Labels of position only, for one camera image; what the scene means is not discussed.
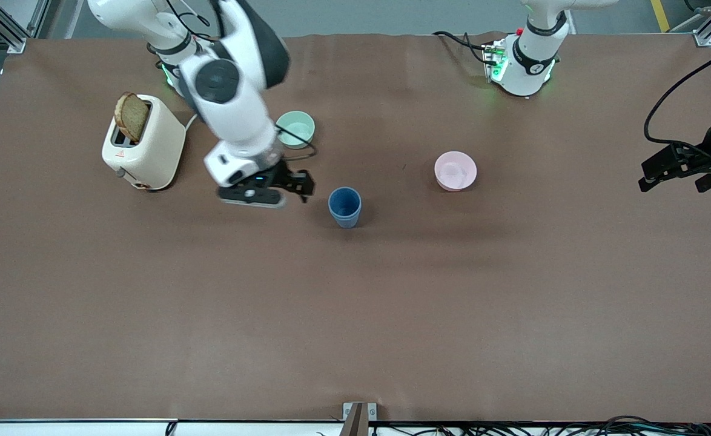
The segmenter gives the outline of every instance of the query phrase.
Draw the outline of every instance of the bread slice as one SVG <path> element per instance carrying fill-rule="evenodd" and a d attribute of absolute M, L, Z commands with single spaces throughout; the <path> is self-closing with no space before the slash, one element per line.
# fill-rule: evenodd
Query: bread slice
<path fill-rule="evenodd" d="M 136 94 L 125 92 L 116 102 L 114 118 L 116 125 L 126 137 L 140 142 L 145 122 L 148 121 L 148 107 Z"/>

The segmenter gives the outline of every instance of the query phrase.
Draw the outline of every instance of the toaster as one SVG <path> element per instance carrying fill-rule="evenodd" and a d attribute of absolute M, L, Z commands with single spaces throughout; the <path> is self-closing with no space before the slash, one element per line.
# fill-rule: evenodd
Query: toaster
<path fill-rule="evenodd" d="M 184 149 L 186 129 L 157 97 L 138 94 L 150 111 L 140 141 L 130 140 L 111 117 L 103 160 L 117 177 L 138 190 L 163 190 L 173 181 Z"/>

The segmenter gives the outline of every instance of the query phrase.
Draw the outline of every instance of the gray floor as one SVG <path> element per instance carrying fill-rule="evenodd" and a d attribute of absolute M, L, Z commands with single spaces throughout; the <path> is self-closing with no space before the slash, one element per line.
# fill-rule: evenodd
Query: gray floor
<path fill-rule="evenodd" d="M 711 0 L 692 0 L 710 5 Z M 208 0 L 188 0 L 192 8 L 214 22 Z M 526 10 L 517 0 L 251 0 L 251 5 L 281 36 L 331 33 L 385 33 L 425 35 L 436 30 L 452 33 L 512 31 L 525 23 Z M 692 15 L 683 0 L 663 0 L 671 25 Z M 179 5 L 179 12 L 186 9 Z M 96 20 L 85 0 L 62 0 L 51 12 L 51 38 L 137 38 L 117 32 Z M 214 33 L 194 17 L 187 17 L 197 32 Z M 620 0 L 611 8 L 574 11 L 578 33 L 658 33 L 649 0 Z M 0 50 L 0 71 L 6 54 Z"/>

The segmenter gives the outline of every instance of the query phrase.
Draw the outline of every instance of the yellow floor line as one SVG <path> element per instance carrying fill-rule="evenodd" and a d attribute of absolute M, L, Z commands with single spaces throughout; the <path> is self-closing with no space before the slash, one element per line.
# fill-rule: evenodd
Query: yellow floor line
<path fill-rule="evenodd" d="M 665 15 L 665 9 L 663 9 L 663 3 L 660 0 L 652 0 L 652 9 L 654 9 L 654 16 L 657 17 L 657 24 L 660 25 L 660 31 L 667 32 L 670 25 L 668 17 Z"/>

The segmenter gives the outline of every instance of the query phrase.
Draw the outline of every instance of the brown table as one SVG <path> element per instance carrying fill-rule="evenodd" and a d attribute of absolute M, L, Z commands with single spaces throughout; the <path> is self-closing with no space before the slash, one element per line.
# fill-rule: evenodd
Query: brown table
<path fill-rule="evenodd" d="M 711 56 L 571 36 L 532 99 L 436 37 L 289 39 L 273 116 L 316 119 L 309 204 L 226 206 L 193 124 L 176 184 L 101 161 L 123 91 L 190 110 L 142 41 L 29 41 L 0 80 L 0 418 L 711 421 L 711 193 L 638 191 L 641 125 Z M 699 140 L 711 69 L 654 133 Z M 477 161 L 444 193 L 441 152 Z M 326 198 L 364 198 L 341 231 Z"/>

